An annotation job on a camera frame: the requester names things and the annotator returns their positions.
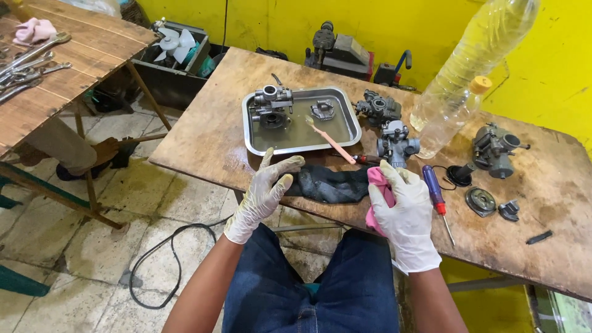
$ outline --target white glove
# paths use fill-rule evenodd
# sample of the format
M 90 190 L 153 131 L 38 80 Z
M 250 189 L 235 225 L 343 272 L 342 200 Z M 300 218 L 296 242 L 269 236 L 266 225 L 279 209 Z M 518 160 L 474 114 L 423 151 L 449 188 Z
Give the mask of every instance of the white glove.
M 392 187 L 396 204 L 387 206 L 375 185 L 368 186 L 374 217 L 395 248 L 395 261 L 405 273 L 440 266 L 442 258 L 430 238 L 432 203 L 426 183 L 413 172 L 380 162 L 380 171 Z
M 298 172 L 300 167 L 304 165 L 302 156 L 292 156 L 277 164 L 269 165 L 273 155 L 273 148 L 269 148 L 265 152 L 261 166 L 253 176 L 243 202 L 226 222 L 224 234 L 232 242 L 246 243 L 259 226 L 259 222 L 278 208 L 279 201 L 292 186 L 294 180 L 292 175 L 286 174 L 272 188 L 279 175 L 286 172 Z

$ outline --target black cable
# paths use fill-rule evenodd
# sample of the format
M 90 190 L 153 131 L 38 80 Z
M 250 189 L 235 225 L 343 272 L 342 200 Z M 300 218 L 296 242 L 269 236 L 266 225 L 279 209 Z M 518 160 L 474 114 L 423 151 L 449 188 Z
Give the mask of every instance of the black cable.
M 432 168 L 442 168 L 442 169 L 444 169 L 444 170 L 447 170 L 447 169 L 448 169 L 447 167 L 445 167 L 445 166 L 441 166 L 441 165 L 432 165 Z M 443 187 L 440 185 L 440 182 L 438 182 L 438 186 L 439 186 L 441 189 L 445 190 L 445 191 L 454 191 L 454 190 L 456 190 L 456 188 L 458 187 L 458 186 L 456 186 L 456 184 L 455 184 L 453 188 L 443 188 Z
M 181 274 L 182 274 L 182 270 L 181 270 L 181 262 L 179 261 L 179 257 L 177 257 L 177 253 L 175 252 L 175 247 L 173 246 L 173 239 L 175 239 L 176 235 L 179 235 L 181 232 L 183 232 L 185 229 L 189 229 L 189 228 L 204 228 L 205 230 L 207 230 L 210 235 L 212 236 L 212 238 L 214 239 L 214 243 L 216 243 L 216 234 L 215 232 L 210 228 L 213 227 L 215 225 L 219 225 L 223 222 L 226 222 L 229 218 L 231 218 L 232 215 L 230 215 L 229 217 L 220 220 L 216 223 L 213 223 L 211 225 L 205 225 L 203 223 L 192 223 L 190 225 L 185 225 L 182 227 L 177 228 L 177 230 L 175 230 L 173 232 L 173 234 L 171 236 L 168 236 L 167 238 L 165 238 L 162 242 L 156 244 L 156 246 L 154 246 L 153 248 L 151 248 L 150 250 L 148 250 L 146 253 L 144 253 L 140 259 L 138 259 L 138 261 L 136 262 L 136 264 L 134 265 L 134 268 L 131 270 L 130 273 L 130 281 L 129 281 L 129 288 L 130 288 L 130 295 L 131 298 L 138 303 L 138 305 L 146 308 L 146 309 L 153 309 L 153 310 L 158 310 L 158 309 L 162 309 L 164 308 L 169 302 L 170 300 L 173 298 L 173 296 L 175 295 L 175 293 L 177 292 L 177 290 L 179 289 L 179 285 L 181 284 Z M 166 297 L 165 301 L 159 305 L 159 306 L 150 306 L 150 305 L 146 305 L 142 302 L 140 302 L 138 300 L 138 298 L 136 298 L 136 295 L 134 294 L 134 290 L 132 289 L 131 285 L 132 282 L 134 280 L 134 276 L 136 275 L 136 270 L 138 269 L 138 267 L 140 266 L 140 264 L 144 261 L 144 259 L 146 259 L 150 254 L 152 254 L 155 250 L 157 250 L 158 248 L 160 248 L 164 243 L 166 243 L 168 240 L 170 239 L 170 248 L 173 251 L 173 256 L 175 257 L 175 260 L 177 260 L 177 265 L 179 266 L 179 277 L 177 278 L 177 284 L 175 285 L 175 287 L 173 288 L 173 290 L 170 292 L 170 294 Z
M 220 54 L 224 52 L 224 44 L 226 44 L 226 19 L 228 19 L 228 0 L 226 0 L 226 5 L 224 7 L 224 37 L 222 38 L 222 49 L 220 50 Z

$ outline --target stainless steel tray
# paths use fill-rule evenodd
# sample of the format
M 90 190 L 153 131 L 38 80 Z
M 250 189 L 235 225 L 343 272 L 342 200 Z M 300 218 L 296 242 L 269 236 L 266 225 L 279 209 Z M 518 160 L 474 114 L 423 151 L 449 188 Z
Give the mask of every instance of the stainless steel tray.
M 288 114 L 291 122 L 286 129 L 260 129 L 259 123 L 251 121 L 249 106 L 255 93 L 243 99 L 244 143 L 255 155 L 263 156 L 269 146 L 274 146 L 274 155 L 315 151 L 331 148 L 331 145 L 305 123 L 304 113 L 310 115 L 310 105 L 317 100 L 331 99 L 335 105 L 335 116 L 320 121 L 313 116 L 314 125 L 327 132 L 342 147 L 352 146 L 360 141 L 362 130 L 352 108 L 348 95 L 338 87 L 293 89 L 294 113 Z

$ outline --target denim jeans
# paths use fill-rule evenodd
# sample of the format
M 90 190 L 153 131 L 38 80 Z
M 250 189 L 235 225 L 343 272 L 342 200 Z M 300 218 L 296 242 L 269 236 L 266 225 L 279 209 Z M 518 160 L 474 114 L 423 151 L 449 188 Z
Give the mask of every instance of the denim jeans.
M 263 223 L 240 256 L 222 332 L 398 333 L 397 299 L 387 240 L 350 229 L 312 294 Z

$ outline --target pink rag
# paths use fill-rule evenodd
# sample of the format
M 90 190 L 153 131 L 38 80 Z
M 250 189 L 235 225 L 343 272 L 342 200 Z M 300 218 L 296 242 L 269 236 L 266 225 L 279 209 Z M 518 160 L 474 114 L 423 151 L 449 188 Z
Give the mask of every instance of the pink rag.
M 17 25 L 17 32 L 14 34 L 13 43 L 31 46 L 35 42 L 45 40 L 57 33 L 49 20 L 38 20 L 32 18 L 25 23 Z
M 389 184 L 388 180 L 384 178 L 384 175 L 378 166 L 368 169 L 368 182 L 378 187 L 384 200 L 387 202 L 388 207 L 395 206 L 395 197 L 392 194 L 391 184 Z M 374 208 L 372 206 L 370 206 L 368 214 L 366 214 L 366 225 L 376 230 L 382 236 L 386 236 L 380 229 L 378 221 L 376 221 L 376 218 L 374 217 Z

